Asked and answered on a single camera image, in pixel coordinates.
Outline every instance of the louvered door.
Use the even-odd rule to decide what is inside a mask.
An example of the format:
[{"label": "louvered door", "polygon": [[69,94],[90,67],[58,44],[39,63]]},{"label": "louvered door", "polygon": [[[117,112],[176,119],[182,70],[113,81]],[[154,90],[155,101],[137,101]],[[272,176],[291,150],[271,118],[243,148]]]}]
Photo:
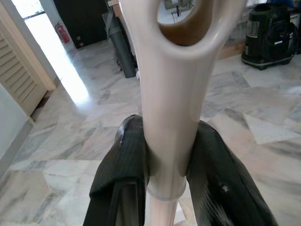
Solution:
[{"label": "louvered door", "polygon": [[26,69],[1,34],[0,83],[27,115],[31,115],[47,91],[44,84]]}]

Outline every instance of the wooden door frame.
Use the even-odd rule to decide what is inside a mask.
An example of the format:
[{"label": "wooden door frame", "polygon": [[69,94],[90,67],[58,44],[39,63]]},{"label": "wooden door frame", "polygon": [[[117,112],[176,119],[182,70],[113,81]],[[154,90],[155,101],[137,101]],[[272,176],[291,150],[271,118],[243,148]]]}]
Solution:
[{"label": "wooden door frame", "polygon": [[37,56],[34,54],[32,48],[25,40],[24,36],[22,35],[14,20],[3,6],[2,2],[0,2],[0,22],[6,28],[7,32],[13,39],[12,41],[15,43],[16,47],[21,51],[22,56],[20,56],[20,58],[22,61],[25,62],[25,66],[26,64],[29,64],[29,67],[31,67],[34,70],[35,74],[40,78],[47,90],[56,89],[54,81],[48,75],[45,68],[38,60]]}]

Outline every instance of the white pole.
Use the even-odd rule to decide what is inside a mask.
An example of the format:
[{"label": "white pole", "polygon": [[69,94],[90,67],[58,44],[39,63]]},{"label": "white pole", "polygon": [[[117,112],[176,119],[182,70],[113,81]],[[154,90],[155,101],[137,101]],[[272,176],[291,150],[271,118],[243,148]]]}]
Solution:
[{"label": "white pole", "polygon": [[143,127],[150,148],[151,221],[153,226],[171,226],[185,190],[209,77],[246,2],[197,1],[186,19],[159,26],[160,0],[119,1],[141,75]]}]

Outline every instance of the fire extinguisher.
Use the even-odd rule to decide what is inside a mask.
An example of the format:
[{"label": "fire extinguisher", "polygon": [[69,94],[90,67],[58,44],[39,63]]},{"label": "fire extinguisher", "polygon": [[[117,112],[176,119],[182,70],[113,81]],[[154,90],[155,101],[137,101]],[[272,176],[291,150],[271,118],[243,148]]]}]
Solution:
[{"label": "fire extinguisher", "polygon": [[57,22],[57,24],[55,26],[55,31],[64,43],[67,43],[70,41],[67,31],[65,30],[64,26],[61,25],[59,22]]}]

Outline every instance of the marble floor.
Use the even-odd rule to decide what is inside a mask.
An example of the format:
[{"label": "marble floor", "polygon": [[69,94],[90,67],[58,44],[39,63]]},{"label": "marble floor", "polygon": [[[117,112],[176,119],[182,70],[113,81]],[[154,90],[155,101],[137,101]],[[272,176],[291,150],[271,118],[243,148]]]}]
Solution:
[{"label": "marble floor", "polygon": [[[113,48],[72,54],[69,71],[0,182],[0,225],[80,226],[97,166],[119,124],[142,114],[139,81]],[[280,226],[301,222],[301,56],[258,71],[239,56],[217,62],[201,119],[214,125],[253,176]],[[180,199],[196,226],[189,189]]]}]

